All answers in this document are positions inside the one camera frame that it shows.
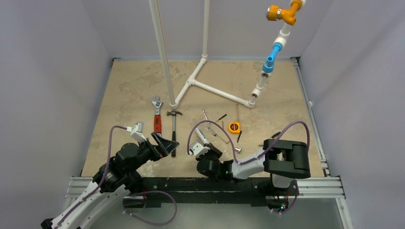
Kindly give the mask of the white remote control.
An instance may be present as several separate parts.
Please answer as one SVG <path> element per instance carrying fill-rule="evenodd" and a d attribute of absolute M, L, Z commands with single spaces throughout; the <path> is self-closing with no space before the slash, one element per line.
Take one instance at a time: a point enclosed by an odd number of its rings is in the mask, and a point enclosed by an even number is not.
<path fill-rule="evenodd" d="M 199 128 L 195 128 L 195 133 L 197 134 L 197 136 L 199 137 L 202 145 L 208 145 L 210 142 L 208 141 L 208 139 L 206 138 L 206 136 L 199 130 Z"/>

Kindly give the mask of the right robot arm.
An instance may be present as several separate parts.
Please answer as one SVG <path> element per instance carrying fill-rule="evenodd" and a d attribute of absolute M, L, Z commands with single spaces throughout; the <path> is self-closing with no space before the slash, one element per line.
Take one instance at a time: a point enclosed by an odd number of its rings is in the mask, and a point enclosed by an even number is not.
<path fill-rule="evenodd" d="M 271 175 L 268 188 L 280 194 L 289 187 L 293 179 L 311 177 L 308 145 L 299 141 L 267 139 L 262 149 L 241 159 L 220 161 L 222 152 L 212 144 L 202 146 L 193 143 L 193 153 L 197 161 L 197 171 L 218 181 L 239 182 L 250 176 L 267 172 Z"/>

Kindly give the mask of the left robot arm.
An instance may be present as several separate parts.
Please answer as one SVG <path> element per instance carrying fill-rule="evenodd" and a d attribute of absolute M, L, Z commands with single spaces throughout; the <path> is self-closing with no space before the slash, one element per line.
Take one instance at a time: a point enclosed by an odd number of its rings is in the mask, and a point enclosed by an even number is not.
<path fill-rule="evenodd" d="M 148 138 L 134 128 L 129 129 L 135 143 L 126 143 L 116 153 L 109 156 L 93 176 L 84 192 L 62 214 L 45 219 L 43 229 L 83 229 L 95 221 L 104 210 L 125 196 L 148 194 L 166 195 L 175 204 L 174 197 L 157 189 L 147 190 L 144 178 L 137 169 L 149 161 L 158 161 L 175 151 L 179 142 L 162 138 L 153 132 L 151 136 L 157 142 L 153 145 Z"/>

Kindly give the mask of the red adjustable wrench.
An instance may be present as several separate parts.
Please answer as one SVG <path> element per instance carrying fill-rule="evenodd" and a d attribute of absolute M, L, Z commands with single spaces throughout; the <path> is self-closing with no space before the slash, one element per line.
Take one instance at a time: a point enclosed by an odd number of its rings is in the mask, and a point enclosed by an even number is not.
<path fill-rule="evenodd" d="M 154 115 L 154 121 L 153 121 L 153 128 L 154 132 L 157 133 L 158 136 L 161 136 L 161 106 L 163 102 L 160 100 L 160 97 L 158 95 L 152 97 L 151 103 L 154 106 L 155 110 L 155 115 Z"/>

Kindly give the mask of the silver transceiver module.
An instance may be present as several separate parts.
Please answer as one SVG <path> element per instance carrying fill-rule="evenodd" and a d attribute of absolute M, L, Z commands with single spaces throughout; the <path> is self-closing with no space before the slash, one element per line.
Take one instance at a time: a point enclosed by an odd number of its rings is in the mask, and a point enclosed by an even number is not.
<path fill-rule="evenodd" d="M 212 128 L 208 128 L 208 130 L 213 136 L 217 136 L 217 133 Z"/>

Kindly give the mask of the small black pen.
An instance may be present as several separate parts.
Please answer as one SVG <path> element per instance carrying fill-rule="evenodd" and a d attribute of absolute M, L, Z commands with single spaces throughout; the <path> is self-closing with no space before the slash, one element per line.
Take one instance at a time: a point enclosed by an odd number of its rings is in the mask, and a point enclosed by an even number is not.
<path fill-rule="evenodd" d="M 240 131 L 240 132 L 239 132 L 239 135 L 238 135 L 238 138 L 237 138 L 237 143 L 239 143 L 239 141 L 240 141 L 240 137 L 241 137 L 242 132 L 243 132 L 243 131 Z"/>

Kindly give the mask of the yellow tape measure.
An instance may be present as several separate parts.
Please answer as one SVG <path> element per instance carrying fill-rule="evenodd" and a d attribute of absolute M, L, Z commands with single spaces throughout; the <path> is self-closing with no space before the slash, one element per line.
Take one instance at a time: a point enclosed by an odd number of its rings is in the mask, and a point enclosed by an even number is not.
<path fill-rule="evenodd" d="M 228 131 L 231 134 L 239 134 L 241 132 L 241 125 L 240 122 L 231 122 L 228 125 Z"/>

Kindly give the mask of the small silver wrench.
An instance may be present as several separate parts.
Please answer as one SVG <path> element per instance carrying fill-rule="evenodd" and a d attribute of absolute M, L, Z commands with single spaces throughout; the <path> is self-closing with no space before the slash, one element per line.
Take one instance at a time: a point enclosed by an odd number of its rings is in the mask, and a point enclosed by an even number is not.
<path fill-rule="evenodd" d="M 204 115 L 205 120 L 209 120 L 205 109 L 202 109 L 202 113 L 203 113 L 203 115 Z"/>

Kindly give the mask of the blue pipe fitting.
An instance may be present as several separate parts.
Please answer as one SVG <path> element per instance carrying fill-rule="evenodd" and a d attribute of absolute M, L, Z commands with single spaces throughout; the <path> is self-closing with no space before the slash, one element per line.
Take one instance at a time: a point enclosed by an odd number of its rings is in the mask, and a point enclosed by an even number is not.
<path fill-rule="evenodd" d="M 273 45 L 273 50 L 265 60 L 262 71 L 265 73 L 272 73 L 275 67 L 275 61 L 277 58 L 278 53 L 282 50 L 283 46 L 280 43 L 276 43 Z"/>

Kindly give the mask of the orange pipe valve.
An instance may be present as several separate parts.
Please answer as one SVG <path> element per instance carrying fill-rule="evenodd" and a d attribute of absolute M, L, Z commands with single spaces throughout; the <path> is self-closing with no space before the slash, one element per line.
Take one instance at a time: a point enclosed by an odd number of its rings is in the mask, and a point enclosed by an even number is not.
<path fill-rule="evenodd" d="M 266 11 L 268 21 L 284 21 L 287 25 L 294 26 L 296 23 L 296 14 L 305 5 L 305 0 L 291 0 L 289 8 L 284 9 L 278 5 L 271 5 Z"/>

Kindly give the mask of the black handled hammer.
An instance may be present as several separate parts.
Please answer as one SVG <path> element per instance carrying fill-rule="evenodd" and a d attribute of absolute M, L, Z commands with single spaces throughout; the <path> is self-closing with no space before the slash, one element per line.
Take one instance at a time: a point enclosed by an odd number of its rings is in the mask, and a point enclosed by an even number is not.
<path fill-rule="evenodd" d="M 176 141 L 176 115 L 183 115 L 182 112 L 177 110 L 167 111 L 167 116 L 172 116 L 172 141 Z"/>

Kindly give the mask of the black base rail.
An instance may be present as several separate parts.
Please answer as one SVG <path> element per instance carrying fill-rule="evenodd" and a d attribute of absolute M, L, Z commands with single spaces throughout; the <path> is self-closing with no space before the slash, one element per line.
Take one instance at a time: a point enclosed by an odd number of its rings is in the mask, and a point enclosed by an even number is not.
<path fill-rule="evenodd" d="M 126 208 L 160 208 L 163 203 L 247 204 L 283 212 L 299 194 L 296 181 L 277 188 L 271 178 L 215 181 L 204 177 L 145 177 L 140 187 L 123 199 Z"/>

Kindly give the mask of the orange handled pliers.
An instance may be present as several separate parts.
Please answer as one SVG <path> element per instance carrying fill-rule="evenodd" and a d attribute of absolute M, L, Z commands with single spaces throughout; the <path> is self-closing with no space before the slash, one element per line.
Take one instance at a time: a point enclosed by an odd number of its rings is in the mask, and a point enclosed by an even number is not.
<path fill-rule="evenodd" d="M 273 134 L 273 135 L 270 137 L 270 139 L 275 139 L 278 135 L 280 135 L 280 133 L 281 133 L 281 132 L 277 132 L 277 133 Z"/>

